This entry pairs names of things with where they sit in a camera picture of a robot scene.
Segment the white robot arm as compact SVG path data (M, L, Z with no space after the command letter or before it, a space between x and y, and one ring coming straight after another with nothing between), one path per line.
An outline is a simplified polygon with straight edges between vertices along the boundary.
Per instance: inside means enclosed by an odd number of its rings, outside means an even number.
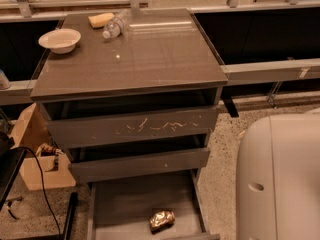
M320 112L254 122L236 168L236 240L320 240Z

